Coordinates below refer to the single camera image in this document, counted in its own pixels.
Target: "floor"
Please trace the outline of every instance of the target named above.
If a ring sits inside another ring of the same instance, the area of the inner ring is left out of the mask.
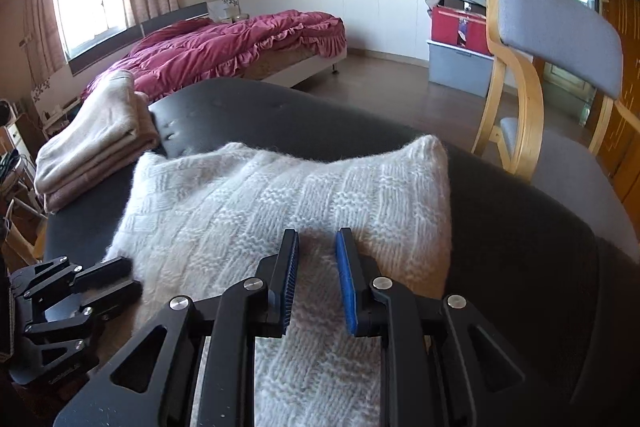
[[[330,70],[315,74],[296,89],[354,105],[470,150],[482,118],[484,98],[428,82],[428,69],[380,58],[349,55]],[[518,115],[518,99],[504,93],[498,119]],[[575,121],[553,107],[545,107],[545,128],[588,144],[590,136]],[[485,159],[499,164],[495,144]]]

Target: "white knitted sweater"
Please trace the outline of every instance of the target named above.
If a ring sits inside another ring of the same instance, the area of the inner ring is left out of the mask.
[[[292,319],[283,339],[257,339],[255,424],[375,426],[378,339],[346,333],[335,232],[351,227],[384,275],[439,298],[449,268],[447,158],[432,136],[379,156],[320,164],[228,144],[167,160],[146,153],[107,259],[125,255],[142,303],[103,337],[109,356],[173,296],[220,295],[300,233]]]

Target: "stack of folded cloth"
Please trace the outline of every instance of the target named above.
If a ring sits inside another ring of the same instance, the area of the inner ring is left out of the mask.
[[[146,94],[129,71],[113,71],[76,118],[47,142],[36,160],[36,192],[55,212],[158,145]]]

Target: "pink comforter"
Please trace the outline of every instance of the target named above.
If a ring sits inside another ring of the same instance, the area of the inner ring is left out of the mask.
[[[181,21],[151,33],[122,60],[93,80],[86,98],[114,70],[129,70],[136,91],[154,102],[214,76],[238,76],[265,50],[312,49],[321,57],[340,55],[347,45],[342,20],[323,12],[288,10],[234,24],[209,18]]]

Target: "window frame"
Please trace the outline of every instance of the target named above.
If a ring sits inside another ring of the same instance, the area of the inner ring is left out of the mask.
[[[106,39],[113,37],[114,35],[117,35],[118,33],[121,33],[127,29],[126,6],[125,6],[125,1],[122,0],[122,12],[123,12],[123,15],[125,16],[124,26],[112,26],[107,30],[103,31],[102,33],[96,35],[93,39],[82,42],[81,44],[78,44],[74,48],[69,48],[66,42],[65,28],[62,23],[62,16],[60,14],[60,1],[59,0],[53,0],[53,1],[54,1],[56,19],[58,23],[58,33],[60,34],[60,40],[62,42],[62,47],[65,51],[67,60],[72,60],[73,58],[78,57],[78,55],[81,55],[85,51],[93,48],[96,44],[100,44],[100,42],[103,42]],[[104,0],[101,0],[101,1],[102,1],[101,6],[102,6],[102,9],[104,10]]]

